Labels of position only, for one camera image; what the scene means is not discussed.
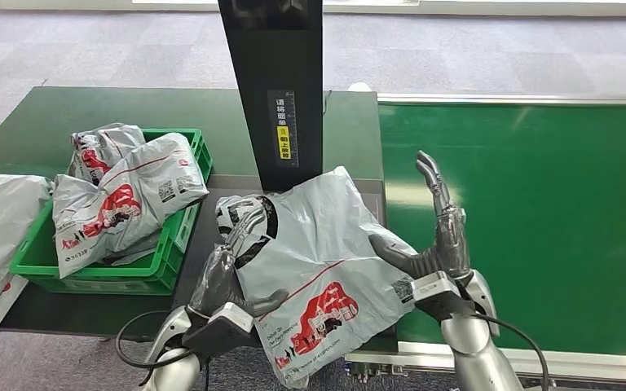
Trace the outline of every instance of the green plastic crate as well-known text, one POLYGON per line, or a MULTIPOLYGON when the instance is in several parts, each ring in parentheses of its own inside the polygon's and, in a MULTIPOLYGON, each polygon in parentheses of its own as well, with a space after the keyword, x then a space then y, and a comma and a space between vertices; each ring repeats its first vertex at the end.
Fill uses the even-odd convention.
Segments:
MULTIPOLYGON (((143 133, 147 141, 167 133, 186 136, 207 182, 212 170, 212 157, 199 130, 143 129, 143 133)), ((153 254, 129 265, 93 264, 65 279, 59 279, 52 207, 53 202, 49 200, 30 227, 11 262, 11 273, 22 275, 49 292, 169 296, 174 291, 201 204, 179 210, 166 219, 153 254)))

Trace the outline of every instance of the red stripe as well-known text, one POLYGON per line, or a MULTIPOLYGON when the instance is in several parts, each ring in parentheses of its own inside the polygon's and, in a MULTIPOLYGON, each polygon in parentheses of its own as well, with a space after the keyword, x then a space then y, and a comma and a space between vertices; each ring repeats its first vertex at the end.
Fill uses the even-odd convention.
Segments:
POLYGON ((112 140, 111 137, 109 137, 109 135, 107 134, 107 132, 102 133, 102 130, 99 131, 100 134, 102 134, 103 136, 106 135, 106 137, 109 139, 109 141, 114 144, 114 147, 116 147, 117 151, 119 152, 119 157, 123 158, 124 156, 121 154, 121 149, 119 149, 118 145, 116 144, 116 142, 114 140, 112 140))
POLYGON ((166 160, 166 158, 168 158, 169 156, 171 156, 171 154, 164 156, 160 159, 155 159, 153 161, 149 161, 147 163, 144 163, 142 165, 139 165, 138 167, 135 167, 133 169, 124 169, 123 171, 121 171, 120 173, 116 174, 113 176, 113 178, 109 179, 104 185, 99 185, 99 187, 104 187, 107 186, 107 184, 109 184, 111 181, 113 181, 114 179, 116 179, 119 175, 124 174, 124 173, 129 173, 131 171, 135 171, 137 169, 142 169, 143 167, 145 167, 146 165, 151 165, 152 163, 157 163, 158 161, 162 161, 162 160, 166 160))
MULTIPOLYGON (((284 299, 284 301, 282 301, 282 305, 284 305, 284 303, 287 302, 287 300, 291 299, 292 297, 296 296, 300 291, 302 291, 303 289, 307 288, 309 285, 311 285, 312 283, 314 283, 321 275, 323 275, 324 272, 332 269, 333 267, 339 265, 340 263, 346 261, 346 259, 342 259, 340 261, 336 261, 335 263, 333 263, 332 265, 322 269, 315 277, 313 277, 313 279, 311 281, 308 281, 305 285, 301 286, 299 289, 296 290, 296 292, 292 293, 291 295, 289 295, 286 299, 284 299)), ((258 321, 262 321, 263 319, 265 319, 266 316, 268 316, 269 314, 271 314, 271 312, 268 312, 267 314, 264 314, 263 316, 260 317, 260 319, 258 319, 258 321)))

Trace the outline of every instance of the yellow sticker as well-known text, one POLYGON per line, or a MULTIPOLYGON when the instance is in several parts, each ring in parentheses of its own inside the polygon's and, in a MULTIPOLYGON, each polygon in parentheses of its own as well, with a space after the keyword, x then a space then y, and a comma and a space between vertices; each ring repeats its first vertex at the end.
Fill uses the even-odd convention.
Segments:
POLYGON ((289 146, 289 127, 277 126, 277 142, 280 145, 280 158, 291 159, 291 148, 289 146))

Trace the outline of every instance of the robotic thumb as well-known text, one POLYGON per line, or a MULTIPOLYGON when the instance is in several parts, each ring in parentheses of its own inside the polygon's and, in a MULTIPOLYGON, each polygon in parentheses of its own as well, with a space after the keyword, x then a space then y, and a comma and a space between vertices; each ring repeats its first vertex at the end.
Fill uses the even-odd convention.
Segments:
POLYGON ((379 234, 369 235, 368 241, 371 242, 373 251, 382 258, 383 261, 416 278, 414 276, 414 268, 412 267, 412 255, 398 250, 395 248, 395 244, 390 243, 385 237, 379 234))
POLYGON ((232 302, 254 318, 257 318, 280 308, 282 303, 287 300, 287 297, 289 297, 289 292, 285 289, 277 289, 269 297, 263 299, 247 301, 239 297, 234 297, 232 298, 232 302))

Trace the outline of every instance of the red logo print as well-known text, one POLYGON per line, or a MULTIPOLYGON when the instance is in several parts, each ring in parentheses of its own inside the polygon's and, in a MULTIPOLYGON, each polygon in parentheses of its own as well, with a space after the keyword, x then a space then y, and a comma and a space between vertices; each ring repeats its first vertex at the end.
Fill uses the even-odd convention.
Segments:
POLYGON ((80 240, 77 240, 77 239, 74 239, 74 240, 62 239, 61 240, 61 247, 66 250, 70 250, 71 248, 74 248, 75 246, 79 244, 80 244, 80 240))
POLYGON ((282 369, 289 364, 292 354, 295 357, 312 351, 330 332, 358 313, 359 305, 346 295, 342 285, 331 283, 323 293, 308 301, 300 318, 301 331, 291 338, 293 349, 285 352, 286 357, 276 358, 275 363, 282 369))
POLYGON ((82 233, 88 238, 97 236, 103 230, 139 215, 140 203, 133 199, 133 187, 127 183, 121 185, 104 200, 97 218, 82 226, 82 233))
POLYGON ((86 149, 82 152, 82 163, 88 169, 98 169, 102 174, 106 174, 111 169, 106 163, 97 158, 95 151, 86 149))

